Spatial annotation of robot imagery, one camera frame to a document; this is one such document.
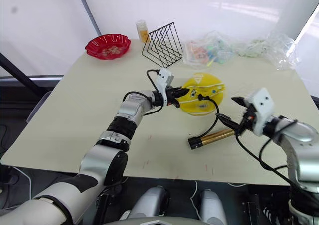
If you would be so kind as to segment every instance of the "red plastic bowl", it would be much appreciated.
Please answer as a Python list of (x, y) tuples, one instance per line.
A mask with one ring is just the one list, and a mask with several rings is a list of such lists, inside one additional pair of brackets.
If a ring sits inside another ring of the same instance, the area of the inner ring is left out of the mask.
[(112, 60), (127, 52), (131, 44), (128, 37), (121, 34), (105, 34), (94, 38), (86, 45), (86, 53), (101, 60)]

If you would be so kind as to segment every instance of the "bottle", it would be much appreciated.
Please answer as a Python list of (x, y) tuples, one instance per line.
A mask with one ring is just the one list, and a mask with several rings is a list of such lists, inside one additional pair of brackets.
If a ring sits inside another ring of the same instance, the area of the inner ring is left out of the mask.
[(146, 26), (146, 22), (144, 20), (139, 20), (136, 22), (136, 29), (138, 30), (139, 38), (142, 43), (146, 43), (146, 41), (150, 40), (148, 38), (148, 27)]

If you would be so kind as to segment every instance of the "yellow plate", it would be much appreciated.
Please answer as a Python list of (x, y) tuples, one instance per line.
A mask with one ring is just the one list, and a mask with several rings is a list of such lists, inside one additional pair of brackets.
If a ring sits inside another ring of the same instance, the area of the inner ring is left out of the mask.
[(195, 73), (184, 85), (189, 92), (180, 98), (180, 108), (194, 116), (203, 116), (212, 113), (216, 107), (210, 101), (198, 100), (198, 95), (209, 96), (219, 105), (224, 97), (225, 84), (216, 76), (209, 73)]

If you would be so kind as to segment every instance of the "black metal file holder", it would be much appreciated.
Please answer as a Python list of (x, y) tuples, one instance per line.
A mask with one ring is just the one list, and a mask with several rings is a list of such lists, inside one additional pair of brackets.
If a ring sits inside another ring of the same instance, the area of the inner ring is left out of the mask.
[(164, 68), (183, 57), (174, 22), (149, 33), (142, 55)]

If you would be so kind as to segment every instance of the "brass cylinder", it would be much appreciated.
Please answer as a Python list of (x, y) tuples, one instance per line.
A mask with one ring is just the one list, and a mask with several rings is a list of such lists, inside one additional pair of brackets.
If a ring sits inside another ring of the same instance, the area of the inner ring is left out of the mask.
[(230, 137), (232, 135), (235, 135), (235, 131), (234, 130), (225, 129), (225, 130), (222, 130), (220, 132), (217, 132), (217, 133), (214, 133), (214, 134), (210, 134), (210, 135), (207, 135), (207, 136), (203, 137), (201, 139), (201, 142), (202, 142), (203, 145), (207, 145), (207, 144), (219, 141), (221, 139)]

